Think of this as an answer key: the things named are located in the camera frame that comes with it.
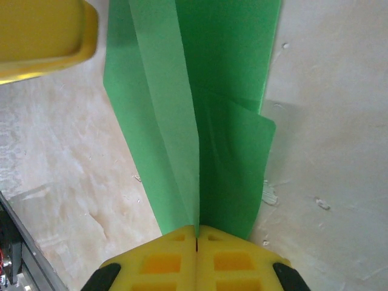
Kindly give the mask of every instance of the yellow clip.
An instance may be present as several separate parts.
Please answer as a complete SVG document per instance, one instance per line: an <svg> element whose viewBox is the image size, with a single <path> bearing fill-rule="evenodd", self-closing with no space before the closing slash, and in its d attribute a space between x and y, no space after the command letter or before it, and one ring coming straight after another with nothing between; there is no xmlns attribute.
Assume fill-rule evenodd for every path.
<svg viewBox="0 0 388 291"><path fill-rule="evenodd" d="M287 259L212 227L199 233L185 226L106 261L100 270L118 269L105 290L283 291L273 264Z"/></svg>
<svg viewBox="0 0 388 291"><path fill-rule="evenodd" d="M5 0L0 6L0 84L42 76L96 51L98 15L83 0Z"/></svg>

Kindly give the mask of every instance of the marble surface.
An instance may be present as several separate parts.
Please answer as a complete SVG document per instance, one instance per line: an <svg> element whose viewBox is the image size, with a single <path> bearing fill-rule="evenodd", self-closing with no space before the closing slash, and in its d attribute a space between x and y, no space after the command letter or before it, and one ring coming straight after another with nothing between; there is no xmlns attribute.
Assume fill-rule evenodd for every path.
<svg viewBox="0 0 388 291"><path fill-rule="evenodd" d="M70 290L160 235L93 59L0 86L0 188ZM284 0L263 115L278 130L251 240L314 291L388 286L388 2ZM317 202L325 201L329 210Z"/></svg>
<svg viewBox="0 0 388 291"><path fill-rule="evenodd" d="M108 1L91 1L93 59L0 86L0 189L70 290L106 259L160 236L102 86Z"/></svg>

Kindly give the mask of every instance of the green folder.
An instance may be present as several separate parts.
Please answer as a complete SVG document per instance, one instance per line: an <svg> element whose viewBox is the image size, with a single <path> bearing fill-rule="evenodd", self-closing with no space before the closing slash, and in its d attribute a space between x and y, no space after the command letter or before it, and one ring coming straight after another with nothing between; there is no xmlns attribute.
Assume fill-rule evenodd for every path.
<svg viewBox="0 0 388 291"><path fill-rule="evenodd" d="M279 0L111 0L104 85L163 234L247 238L275 125L259 115Z"/></svg>

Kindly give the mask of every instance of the black rubber tip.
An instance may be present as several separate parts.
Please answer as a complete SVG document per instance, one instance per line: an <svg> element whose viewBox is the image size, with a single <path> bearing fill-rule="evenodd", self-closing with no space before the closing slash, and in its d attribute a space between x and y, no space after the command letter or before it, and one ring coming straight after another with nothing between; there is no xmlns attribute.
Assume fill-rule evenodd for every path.
<svg viewBox="0 0 388 291"><path fill-rule="evenodd" d="M89 278L81 291L109 291L120 270L121 266L117 263L98 269Z"/></svg>
<svg viewBox="0 0 388 291"><path fill-rule="evenodd" d="M273 269L284 291L311 291L297 270L282 263L274 263Z"/></svg>

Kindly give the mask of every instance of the square hole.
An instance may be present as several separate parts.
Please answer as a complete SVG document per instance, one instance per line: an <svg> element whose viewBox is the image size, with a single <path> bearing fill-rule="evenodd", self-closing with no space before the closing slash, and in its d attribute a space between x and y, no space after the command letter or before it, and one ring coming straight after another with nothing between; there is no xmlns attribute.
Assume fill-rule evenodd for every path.
<svg viewBox="0 0 388 291"><path fill-rule="evenodd" d="M246 252L220 252L214 256L216 271L254 270L252 260Z"/></svg>
<svg viewBox="0 0 388 291"><path fill-rule="evenodd" d="M175 291L175 283L150 283L136 284L131 291Z"/></svg>
<svg viewBox="0 0 388 291"><path fill-rule="evenodd" d="M217 291L260 291L260 282L252 280L218 281Z"/></svg>
<svg viewBox="0 0 388 291"><path fill-rule="evenodd" d="M156 255L150 255L144 260L140 274L178 273L180 270L180 254L159 253Z"/></svg>

